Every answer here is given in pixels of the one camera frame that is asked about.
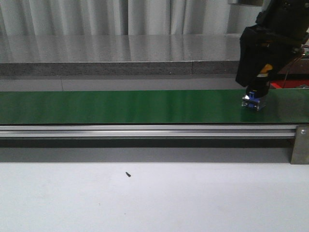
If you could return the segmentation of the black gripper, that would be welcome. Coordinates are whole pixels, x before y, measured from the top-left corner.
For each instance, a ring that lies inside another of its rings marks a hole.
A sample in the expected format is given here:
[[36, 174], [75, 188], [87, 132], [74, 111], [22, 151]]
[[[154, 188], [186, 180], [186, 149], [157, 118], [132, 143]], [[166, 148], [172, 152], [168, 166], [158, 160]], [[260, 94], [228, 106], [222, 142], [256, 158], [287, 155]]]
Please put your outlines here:
[[236, 82], [248, 86], [266, 64], [273, 66], [273, 72], [280, 71], [300, 54], [308, 28], [307, 0], [272, 0], [240, 38]]

